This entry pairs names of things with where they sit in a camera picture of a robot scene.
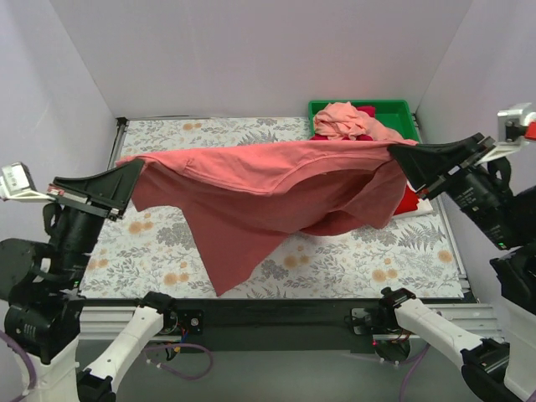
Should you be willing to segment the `dusty pink t shirt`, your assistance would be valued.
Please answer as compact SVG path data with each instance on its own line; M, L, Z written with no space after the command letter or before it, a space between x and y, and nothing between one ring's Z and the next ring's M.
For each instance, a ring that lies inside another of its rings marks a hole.
M387 142L192 148L146 153L142 163L135 208L181 209L218 295L296 232L383 228L407 186Z

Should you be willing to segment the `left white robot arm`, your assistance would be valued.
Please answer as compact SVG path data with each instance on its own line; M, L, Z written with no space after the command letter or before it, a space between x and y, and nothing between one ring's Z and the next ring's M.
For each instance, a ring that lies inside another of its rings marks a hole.
M1 243L1 334L19 356L26 401L113 401L127 370L158 333L178 325L173 299L149 292L110 347L85 369L75 354L85 299L80 283L103 224L122 218L142 171L139 159L88 178L56 178L45 193L28 168L1 170L3 200L41 203L45 243Z

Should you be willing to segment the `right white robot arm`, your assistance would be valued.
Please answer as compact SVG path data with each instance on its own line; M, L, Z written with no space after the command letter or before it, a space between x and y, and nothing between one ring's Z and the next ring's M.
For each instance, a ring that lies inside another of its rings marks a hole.
M452 362L482 401L535 398L535 191L513 193L508 155L523 138L499 143L476 134L444 145L393 145L389 152L423 199L448 196L502 252L490 264L509 320L489 305L431 304L386 288L380 326L422 339Z

